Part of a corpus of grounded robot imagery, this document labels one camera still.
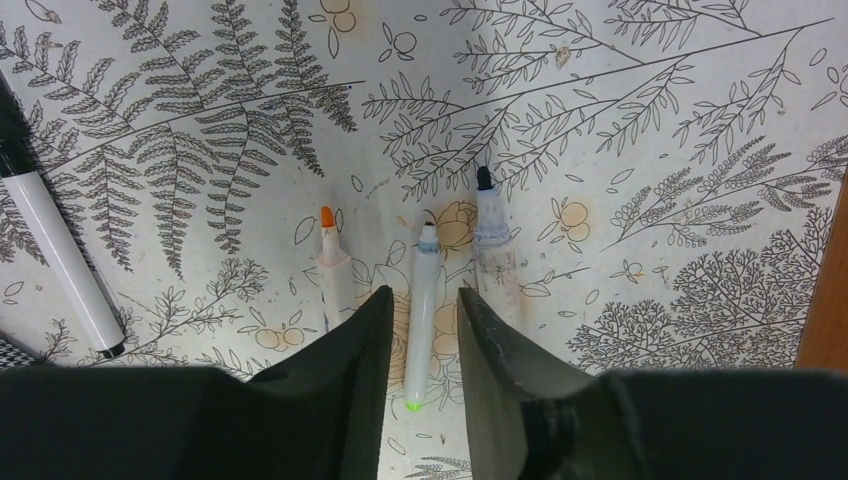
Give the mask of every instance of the brown wooden edge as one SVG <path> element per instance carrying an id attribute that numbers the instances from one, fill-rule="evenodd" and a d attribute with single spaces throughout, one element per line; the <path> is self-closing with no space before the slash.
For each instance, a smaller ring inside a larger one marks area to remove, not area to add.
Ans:
<path id="1" fill-rule="evenodd" d="M 848 188 L 839 195 L 795 367 L 848 373 Z"/>

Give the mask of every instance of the white marker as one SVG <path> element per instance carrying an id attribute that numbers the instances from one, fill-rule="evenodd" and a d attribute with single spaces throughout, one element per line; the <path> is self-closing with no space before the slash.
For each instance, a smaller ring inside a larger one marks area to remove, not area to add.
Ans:
<path id="1" fill-rule="evenodd" d="M 330 207 L 321 207 L 321 255 L 318 273 L 324 296 L 324 328 L 330 331 L 356 311 L 356 290 L 350 255 L 339 245 L 339 231 Z"/>
<path id="2" fill-rule="evenodd" d="M 439 281 L 439 238 L 436 226 L 424 224 L 412 271 L 412 305 L 409 312 L 409 344 L 403 398 L 412 412 L 421 410 L 427 399 L 430 355 L 433 348 L 433 317 L 436 314 L 436 285 Z"/>
<path id="3" fill-rule="evenodd" d="M 524 331 L 515 250 L 489 169 L 477 170 L 477 226 L 474 228 L 477 290 L 501 319 Z"/>
<path id="4" fill-rule="evenodd" d="M 91 345 L 106 358 L 124 352 L 124 333 L 41 181 L 28 148 L 29 128 L 5 79 L 0 81 L 0 177 L 65 291 Z"/>

